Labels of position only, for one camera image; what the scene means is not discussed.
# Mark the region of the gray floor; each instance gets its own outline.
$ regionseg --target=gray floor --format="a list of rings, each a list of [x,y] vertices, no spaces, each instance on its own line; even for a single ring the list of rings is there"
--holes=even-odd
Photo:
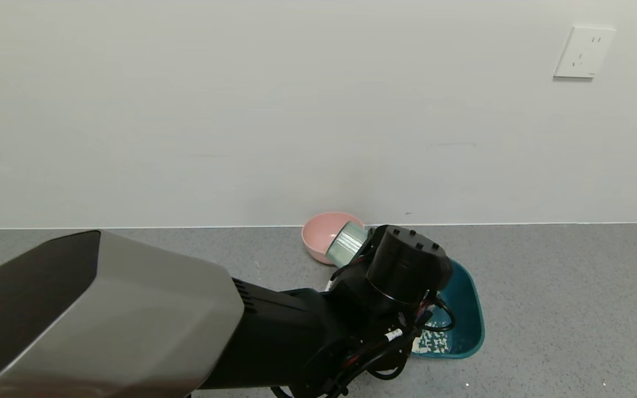
[[[418,229],[471,272],[485,344],[465,360],[414,358],[391,382],[361,377],[350,396],[637,396],[637,224]],[[331,274],[304,253],[295,228],[116,232],[273,289],[319,289]],[[0,231],[0,263],[64,233]]]

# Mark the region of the blue plastic basin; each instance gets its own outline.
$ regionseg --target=blue plastic basin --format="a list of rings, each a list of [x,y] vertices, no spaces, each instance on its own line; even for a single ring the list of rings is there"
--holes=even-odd
[[[485,326],[476,286],[461,264],[455,260],[452,260],[452,264],[452,279],[441,291],[441,297],[456,317],[456,327],[444,333],[424,332],[423,343],[438,341],[440,347],[425,353],[413,351],[414,355],[427,358],[467,358],[474,355],[483,345]],[[450,322],[449,316],[443,310],[435,308],[434,313],[428,322],[429,325],[439,327]]]

